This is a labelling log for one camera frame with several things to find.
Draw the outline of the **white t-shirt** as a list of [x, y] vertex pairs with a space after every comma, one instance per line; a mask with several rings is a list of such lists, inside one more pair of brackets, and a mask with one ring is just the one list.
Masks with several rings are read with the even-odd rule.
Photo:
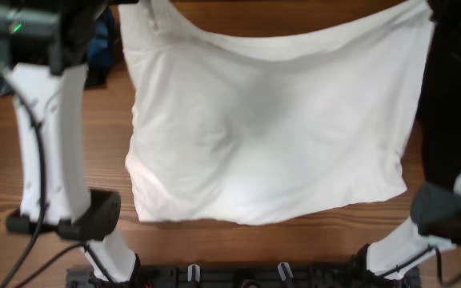
[[267, 38], [202, 30], [168, 1], [118, 11], [141, 222], [259, 226], [405, 192], [434, 31], [425, 1]]

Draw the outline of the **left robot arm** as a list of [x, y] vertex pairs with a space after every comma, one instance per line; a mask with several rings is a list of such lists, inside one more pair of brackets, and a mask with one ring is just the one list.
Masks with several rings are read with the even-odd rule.
[[22, 201], [8, 231], [55, 232], [91, 268], [69, 287], [133, 287], [140, 261], [118, 231], [121, 199], [86, 184], [82, 96], [87, 51], [105, 0], [0, 1], [0, 74], [13, 89], [22, 154]]

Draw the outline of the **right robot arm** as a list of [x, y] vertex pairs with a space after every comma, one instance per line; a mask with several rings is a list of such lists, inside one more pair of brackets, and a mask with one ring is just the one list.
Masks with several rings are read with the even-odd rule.
[[332, 276], [344, 287], [417, 287], [416, 267], [461, 246], [461, 1], [432, 1], [435, 32], [417, 119], [425, 181], [409, 218]]

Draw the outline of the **black folded garment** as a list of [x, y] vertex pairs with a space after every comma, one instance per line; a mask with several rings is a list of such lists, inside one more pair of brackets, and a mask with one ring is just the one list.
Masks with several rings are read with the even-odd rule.
[[89, 66], [85, 81], [85, 89], [89, 90], [98, 86], [105, 86], [110, 67], [107, 66]]

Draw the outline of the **black t-shirt with logo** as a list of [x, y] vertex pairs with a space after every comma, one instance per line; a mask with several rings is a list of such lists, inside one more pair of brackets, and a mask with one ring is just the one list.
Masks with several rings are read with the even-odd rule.
[[458, 30], [435, 28], [416, 115], [423, 130], [425, 180], [449, 190], [461, 173], [460, 41]]

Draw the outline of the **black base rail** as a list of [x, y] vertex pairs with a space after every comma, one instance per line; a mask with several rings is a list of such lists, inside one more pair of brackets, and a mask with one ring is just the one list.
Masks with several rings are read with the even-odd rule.
[[176, 266], [142, 266], [133, 282], [109, 283], [94, 276], [90, 268], [69, 269], [67, 288], [90, 287], [150, 287], [150, 288], [339, 288], [339, 287], [402, 287], [421, 288], [417, 267], [408, 270], [400, 280], [360, 278], [350, 274], [344, 264], [316, 263], [311, 266], [292, 266], [292, 276], [282, 279], [278, 267], [252, 266], [246, 268], [196, 268]]

